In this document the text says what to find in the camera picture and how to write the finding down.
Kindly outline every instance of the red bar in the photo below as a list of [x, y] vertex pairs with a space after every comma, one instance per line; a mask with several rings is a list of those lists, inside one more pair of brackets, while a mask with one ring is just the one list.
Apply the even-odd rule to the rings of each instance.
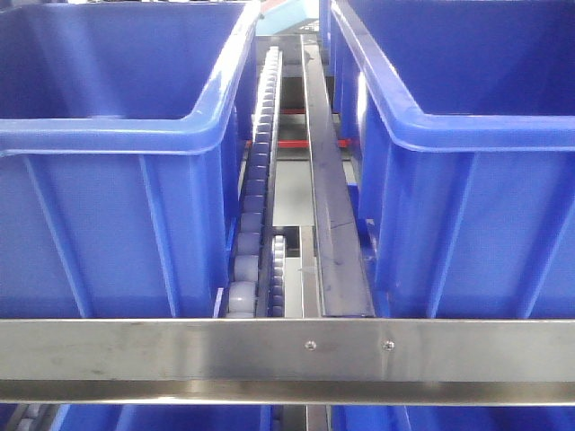
[[[338, 141], [340, 148], [345, 148], [349, 144], [349, 139]], [[309, 146], [305, 139], [282, 139], [278, 141], [279, 148], [307, 148]]]
[[305, 110], [304, 109], [300, 109], [300, 108], [284, 108], [283, 110], [281, 110], [282, 114], [305, 114]]

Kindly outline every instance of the reflective metal surface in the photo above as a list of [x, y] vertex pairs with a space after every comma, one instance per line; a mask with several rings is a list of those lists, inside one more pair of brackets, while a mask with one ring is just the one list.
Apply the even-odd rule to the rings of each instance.
[[301, 44], [323, 315], [373, 316], [320, 50], [314, 35]]
[[3, 382], [0, 400], [43, 403], [575, 405], [573, 383]]
[[302, 267], [302, 315], [305, 318], [321, 317], [315, 262], [314, 228], [312, 226], [300, 226], [299, 250]]
[[329, 431], [326, 406], [305, 406], [305, 430]]
[[[306, 348], [312, 340], [314, 349]], [[394, 348], [386, 348], [392, 341]], [[2, 320], [8, 380], [575, 382], [575, 321]]]

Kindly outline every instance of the screw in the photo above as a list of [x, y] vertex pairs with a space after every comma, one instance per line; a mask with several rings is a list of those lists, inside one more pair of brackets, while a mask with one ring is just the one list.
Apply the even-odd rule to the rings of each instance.
[[304, 347], [311, 352], [317, 349], [317, 343], [310, 339], [305, 342]]
[[384, 350], [385, 350], [385, 351], [391, 352], [394, 348], [395, 348], [395, 343], [392, 342], [390, 339], [388, 339], [388, 340], [384, 343]]

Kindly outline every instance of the blue plastic crate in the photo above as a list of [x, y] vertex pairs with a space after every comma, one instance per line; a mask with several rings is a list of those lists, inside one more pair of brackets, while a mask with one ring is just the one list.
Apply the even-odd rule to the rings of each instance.
[[270, 406], [67, 405], [50, 431], [270, 431]]
[[575, 317], [575, 4], [332, 2], [392, 317]]
[[334, 407], [333, 431], [571, 431], [565, 407]]
[[211, 316], [255, 4], [0, 13], [0, 317]]

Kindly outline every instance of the bin rim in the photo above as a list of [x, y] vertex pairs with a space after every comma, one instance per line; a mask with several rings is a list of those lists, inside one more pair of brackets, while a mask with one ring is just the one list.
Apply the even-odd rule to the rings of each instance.
[[575, 151], [575, 116], [424, 112], [348, 0], [332, 0], [332, 15], [397, 145], [426, 153]]
[[[194, 7], [188, 4], [26, 4], [32, 7]], [[16, 154], [204, 154], [218, 146], [234, 107], [243, 65], [260, 15], [257, 0], [234, 2], [243, 10], [222, 47], [192, 111], [180, 119], [0, 119], [0, 157]], [[158, 137], [166, 139], [158, 144]]]

